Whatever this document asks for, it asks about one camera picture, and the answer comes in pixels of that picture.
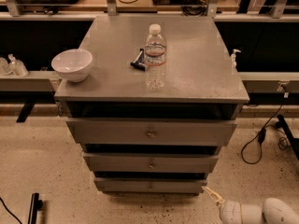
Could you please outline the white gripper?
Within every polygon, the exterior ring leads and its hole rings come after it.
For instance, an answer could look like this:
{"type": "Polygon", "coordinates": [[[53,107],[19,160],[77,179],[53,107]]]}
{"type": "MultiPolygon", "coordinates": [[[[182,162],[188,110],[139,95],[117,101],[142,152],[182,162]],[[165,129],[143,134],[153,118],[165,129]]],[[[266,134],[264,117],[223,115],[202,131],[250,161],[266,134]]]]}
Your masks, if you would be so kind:
{"type": "Polygon", "coordinates": [[[219,207],[222,224],[242,224],[241,204],[235,201],[225,201],[219,193],[203,186],[202,189],[210,196],[219,207]]]}

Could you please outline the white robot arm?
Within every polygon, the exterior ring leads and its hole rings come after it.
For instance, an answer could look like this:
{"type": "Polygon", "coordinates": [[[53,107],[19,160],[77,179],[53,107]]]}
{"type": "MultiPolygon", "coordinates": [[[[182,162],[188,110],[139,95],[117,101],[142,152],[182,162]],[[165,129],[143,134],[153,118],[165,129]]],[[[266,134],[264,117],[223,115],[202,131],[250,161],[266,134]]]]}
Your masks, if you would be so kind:
{"type": "Polygon", "coordinates": [[[267,198],[260,206],[225,200],[207,186],[203,190],[217,205],[222,224],[299,224],[299,215],[280,199],[267,198]]]}

